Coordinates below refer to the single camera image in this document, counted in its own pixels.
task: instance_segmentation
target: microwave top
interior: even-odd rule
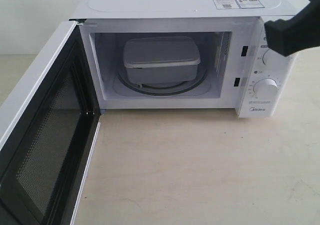
[[[234,18],[295,16],[287,0],[82,0],[81,19]]]

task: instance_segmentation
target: microwave door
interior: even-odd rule
[[[287,57],[304,49],[320,46],[320,0],[310,0],[301,12],[290,20],[265,23],[268,47]]]
[[[54,32],[0,116],[0,224],[69,224],[100,117],[75,21]]]

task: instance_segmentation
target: control panel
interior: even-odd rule
[[[239,117],[272,116],[292,69],[294,58],[295,55],[285,57],[269,49],[266,32],[264,28],[262,29],[253,65],[243,91]]]

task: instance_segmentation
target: container lid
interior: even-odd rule
[[[150,37],[126,42],[123,52],[126,68],[161,68],[198,65],[200,53],[187,36]]]

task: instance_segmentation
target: power dial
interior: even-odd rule
[[[291,60],[291,56],[282,56],[281,54],[269,49],[263,55],[262,61],[264,65],[271,69],[280,69],[283,64],[288,64]]]
[[[276,81],[267,78],[258,81],[253,91],[259,99],[273,99],[278,95],[279,88]]]

